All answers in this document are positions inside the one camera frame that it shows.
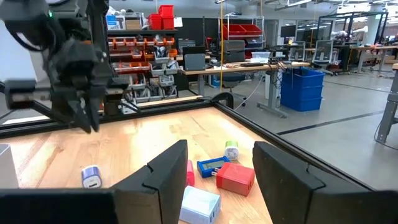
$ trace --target red container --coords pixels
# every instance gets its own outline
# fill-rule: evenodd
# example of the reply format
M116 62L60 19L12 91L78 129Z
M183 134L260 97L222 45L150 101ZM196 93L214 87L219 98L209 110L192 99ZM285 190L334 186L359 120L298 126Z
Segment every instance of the red container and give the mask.
M157 13L152 13L148 16L148 21L151 29L160 30L162 29L162 18Z
M238 24L230 24L229 25L229 33L228 33L228 25L227 24L223 24L223 35L224 35L224 39L228 39L228 36L230 36L230 38L232 35L245 35L246 31L241 27L241 25Z
M174 18L174 5L161 5L159 7L159 15L162 18Z
M241 24L241 27L246 31L246 35L261 35L262 31L254 24Z
M174 29L174 17L173 18L162 18L163 29Z

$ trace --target blue storage bin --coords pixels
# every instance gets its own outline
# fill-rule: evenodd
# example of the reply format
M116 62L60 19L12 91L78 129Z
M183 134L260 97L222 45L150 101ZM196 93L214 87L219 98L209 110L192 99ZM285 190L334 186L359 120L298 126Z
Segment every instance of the blue storage bin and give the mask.
M323 72L309 70L306 68L301 69L288 69L283 73L282 82L292 84L300 88L310 86L321 86L323 83Z
M321 108L321 101L322 97L309 100L296 100L292 97L284 97L282 95L280 98L282 105L297 111L319 110Z
M280 94L296 100L307 100L322 97L323 86L297 87L291 83L282 82Z

